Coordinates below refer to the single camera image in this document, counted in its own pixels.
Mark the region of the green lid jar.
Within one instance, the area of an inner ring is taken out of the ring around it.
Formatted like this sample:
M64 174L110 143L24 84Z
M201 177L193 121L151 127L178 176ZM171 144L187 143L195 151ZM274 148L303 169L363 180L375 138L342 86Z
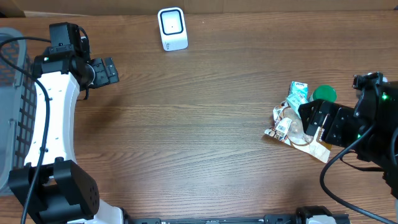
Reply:
M335 102L337 98L335 89L330 85L320 85L316 88L309 97L309 101L314 100L327 100L330 102Z

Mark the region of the teal snack packet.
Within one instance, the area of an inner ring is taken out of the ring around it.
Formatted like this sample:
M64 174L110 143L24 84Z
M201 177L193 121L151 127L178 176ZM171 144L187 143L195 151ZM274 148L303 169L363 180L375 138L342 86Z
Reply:
M299 107L302 104L308 103L308 100L301 93L291 93L286 98L286 102L294 110L296 115L300 118Z

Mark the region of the teal tissue pack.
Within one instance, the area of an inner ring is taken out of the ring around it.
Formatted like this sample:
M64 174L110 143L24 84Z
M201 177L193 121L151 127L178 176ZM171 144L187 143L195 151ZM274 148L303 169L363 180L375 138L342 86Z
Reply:
M300 95L301 101L307 101L308 98L308 84L293 81L289 87L289 95Z

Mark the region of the brown Pantree snack bag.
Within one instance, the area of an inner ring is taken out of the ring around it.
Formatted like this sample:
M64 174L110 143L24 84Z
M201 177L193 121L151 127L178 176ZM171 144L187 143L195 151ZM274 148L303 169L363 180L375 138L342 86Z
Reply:
M321 140L323 128L318 127L314 136L305 134L302 120L286 101L273 109L273 119L274 125L264 131L265 135L305 152L319 161L328 162L331 144Z

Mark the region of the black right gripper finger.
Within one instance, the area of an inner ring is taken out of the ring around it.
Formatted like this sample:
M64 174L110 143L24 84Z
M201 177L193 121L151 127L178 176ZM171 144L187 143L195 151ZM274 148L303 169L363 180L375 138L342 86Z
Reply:
M324 121L312 121L311 123L309 121L303 121L302 124L304 133L309 136L314 136L317 132L317 129L323 126L323 123Z
M322 123L325 115L321 112L321 105L325 100L314 100L302 104L298 108L302 123Z

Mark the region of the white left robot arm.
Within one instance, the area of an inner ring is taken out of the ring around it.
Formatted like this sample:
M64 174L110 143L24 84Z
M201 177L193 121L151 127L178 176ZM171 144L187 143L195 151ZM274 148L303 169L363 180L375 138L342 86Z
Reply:
M73 148L75 106L81 91L119 81L112 58L91 58L85 30L51 24L48 47L34 59L30 78L36 94L27 98L33 132L20 140L29 147L24 166L11 170L9 187L23 206L21 222L131 223L128 213L100 199L94 178L77 163Z

